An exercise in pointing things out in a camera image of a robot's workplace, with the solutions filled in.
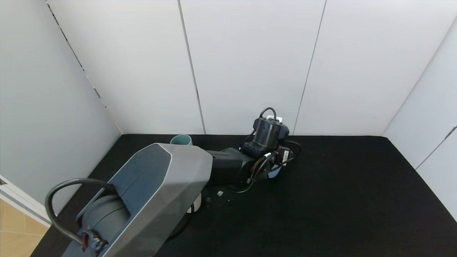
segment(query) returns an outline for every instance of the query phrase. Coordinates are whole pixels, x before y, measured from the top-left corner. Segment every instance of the teal cup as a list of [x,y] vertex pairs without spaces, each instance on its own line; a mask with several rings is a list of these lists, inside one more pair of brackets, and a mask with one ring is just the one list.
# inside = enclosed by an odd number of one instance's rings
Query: teal cup
[[192,145],[192,138],[189,135],[181,134],[173,137],[170,141],[172,145]]

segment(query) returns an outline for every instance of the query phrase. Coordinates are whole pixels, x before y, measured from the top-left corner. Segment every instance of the black cable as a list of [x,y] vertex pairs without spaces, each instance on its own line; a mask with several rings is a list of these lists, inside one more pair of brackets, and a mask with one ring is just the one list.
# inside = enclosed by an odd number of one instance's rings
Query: black cable
[[184,226],[183,226],[181,229],[179,229],[176,233],[170,235],[170,236],[167,238],[167,240],[165,241],[165,243],[168,242],[168,241],[170,241],[170,240],[175,239],[177,236],[179,236],[179,235],[186,229],[186,227],[187,227],[187,226],[189,225],[189,223],[191,222],[191,219],[192,219],[192,216],[194,215],[194,212],[195,212],[195,206],[194,206],[194,204],[192,203],[192,205],[191,205],[190,217],[189,217],[189,219],[187,220],[187,222],[186,222],[186,223],[184,224]]
[[243,141],[241,142],[241,144],[240,144],[239,146],[242,147],[243,144],[244,144],[252,135],[254,135],[254,132],[255,132],[255,129],[251,132],[251,134],[249,134],[247,137],[245,137],[245,139],[243,139]]
[[104,181],[97,180],[97,179],[92,179],[92,178],[75,178],[75,179],[70,179],[67,181],[64,181],[60,183],[59,185],[53,187],[51,191],[49,191],[48,195],[46,196],[46,201],[44,203],[44,206],[46,207],[46,213],[49,216],[49,219],[52,222],[52,225],[60,231],[60,233],[64,234],[71,240],[74,240],[78,242],[81,246],[83,246],[83,241],[82,239],[75,233],[65,229],[58,221],[57,221],[57,216],[54,213],[54,207],[53,207],[53,198],[55,193],[59,191],[60,189],[64,187],[68,187],[71,185],[78,185],[78,184],[89,184],[89,185],[97,185],[100,186],[106,190],[110,190],[113,192],[116,192],[115,188],[113,185],[110,185]]
[[236,190],[233,190],[231,189],[230,187],[228,188],[231,192],[234,192],[234,193],[245,193],[247,191],[249,191],[249,189],[251,189],[252,185],[254,184],[254,180],[255,178],[257,177],[257,175],[259,174],[259,172],[262,170],[262,168],[265,166],[265,164],[267,164],[272,158],[273,156],[275,156],[277,154],[276,151],[272,152],[269,156],[267,156],[265,158],[265,160],[262,162],[262,164],[259,166],[258,169],[256,169],[252,175],[251,175],[251,183],[249,184],[249,186],[244,189],[244,190],[241,190],[241,191],[236,191]]
[[259,118],[262,118],[263,117],[263,114],[268,111],[268,110],[272,110],[273,111],[273,115],[274,115],[274,120],[276,121],[276,111],[275,109],[271,108],[271,107],[267,107],[265,108],[259,115]]
[[297,143],[295,141],[290,141],[290,140],[284,140],[284,142],[296,145],[298,147],[298,152],[292,158],[286,160],[285,162],[278,161],[278,163],[279,163],[278,167],[273,168],[272,170],[270,170],[270,172],[275,171],[275,170],[279,169],[280,167],[283,167],[284,164],[292,161],[293,159],[295,159],[302,152],[302,146],[299,143]]

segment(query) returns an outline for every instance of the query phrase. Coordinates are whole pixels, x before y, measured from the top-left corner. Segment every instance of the white door frame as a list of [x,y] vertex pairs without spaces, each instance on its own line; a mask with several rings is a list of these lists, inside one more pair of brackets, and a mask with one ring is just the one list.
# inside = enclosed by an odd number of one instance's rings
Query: white door frame
[[2,192],[0,193],[0,199],[46,227],[50,227],[51,221],[46,214],[45,207],[41,203],[15,186],[4,176],[0,175],[0,179],[6,182],[6,184],[0,186],[0,191]]

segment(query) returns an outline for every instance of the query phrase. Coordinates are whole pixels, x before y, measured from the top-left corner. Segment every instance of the black cylinder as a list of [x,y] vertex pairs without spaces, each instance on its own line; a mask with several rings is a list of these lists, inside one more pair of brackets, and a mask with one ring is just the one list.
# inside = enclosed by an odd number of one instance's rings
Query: black cylinder
[[259,118],[259,124],[255,130],[254,142],[267,148],[278,147],[278,136],[281,131],[281,124],[272,120]]

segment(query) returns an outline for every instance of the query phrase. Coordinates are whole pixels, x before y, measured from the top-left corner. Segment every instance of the black motor housing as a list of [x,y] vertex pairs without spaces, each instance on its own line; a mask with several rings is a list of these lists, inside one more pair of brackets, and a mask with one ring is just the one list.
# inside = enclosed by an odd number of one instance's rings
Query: black motor housing
[[240,151],[254,159],[275,151],[289,136],[289,128],[272,118],[259,117],[255,119],[253,128],[255,130],[254,139],[244,143]]

